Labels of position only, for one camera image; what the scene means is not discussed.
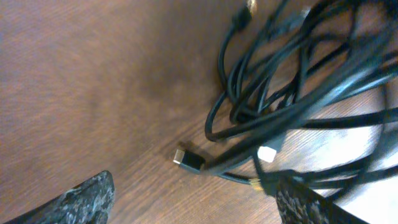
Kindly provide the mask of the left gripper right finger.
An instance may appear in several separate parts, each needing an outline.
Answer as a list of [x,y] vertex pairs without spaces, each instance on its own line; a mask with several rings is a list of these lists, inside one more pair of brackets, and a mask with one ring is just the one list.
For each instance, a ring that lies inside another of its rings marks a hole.
[[279,180],[275,199],[283,224],[367,224],[290,177]]

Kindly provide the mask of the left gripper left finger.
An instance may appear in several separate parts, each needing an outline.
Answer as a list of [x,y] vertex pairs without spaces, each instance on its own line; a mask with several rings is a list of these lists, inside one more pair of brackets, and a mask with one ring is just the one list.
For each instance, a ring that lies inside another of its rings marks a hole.
[[114,203],[113,176],[104,170],[6,224],[107,224]]

